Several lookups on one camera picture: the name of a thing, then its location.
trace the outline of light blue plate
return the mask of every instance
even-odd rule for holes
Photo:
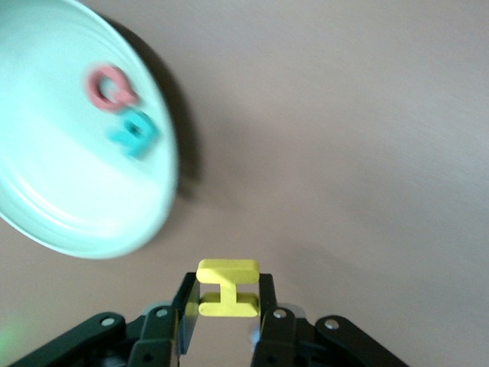
[[[128,43],[71,0],[0,1],[0,214],[55,251],[111,258],[164,224],[177,184],[176,139],[164,99]],[[116,65],[158,130],[141,159],[108,134],[120,116],[97,109],[83,84]]]

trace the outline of pink toy piece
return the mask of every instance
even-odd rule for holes
[[[101,89],[101,82],[109,78],[118,90],[112,99],[105,96]],[[107,112],[117,112],[138,101],[138,95],[132,90],[129,80],[118,67],[103,65],[93,70],[86,81],[86,92],[93,105]]]

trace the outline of green light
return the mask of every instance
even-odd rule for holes
[[[19,336],[20,330],[16,330],[12,325],[0,329],[0,365],[4,365],[5,362],[15,357],[20,340]]]

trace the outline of yellow h-shaped block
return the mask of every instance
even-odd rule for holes
[[[219,284],[221,293],[202,296],[199,312],[203,316],[255,317],[259,313],[258,297],[253,293],[238,293],[238,284],[254,284],[260,279],[260,267],[255,260],[202,260],[197,279],[204,284]]]

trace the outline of metal screw head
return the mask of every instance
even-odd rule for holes
[[[100,321],[102,326],[111,326],[115,322],[115,319],[112,317],[107,317],[106,319]]]
[[[277,319],[283,319],[284,317],[287,317],[287,312],[285,312],[284,310],[282,310],[281,308],[278,308],[274,311],[274,316],[277,318]]]
[[[337,330],[337,329],[339,329],[339,323],[338,323],[338,321],[333,320],[333,319],[327,319],[324,322],[324,326],[326,326],[326,328],[328,328],[330,330]]]
[[[161,310],[156,311],[156,317],[164,317],[168,314],[168,311],[162,308]]]

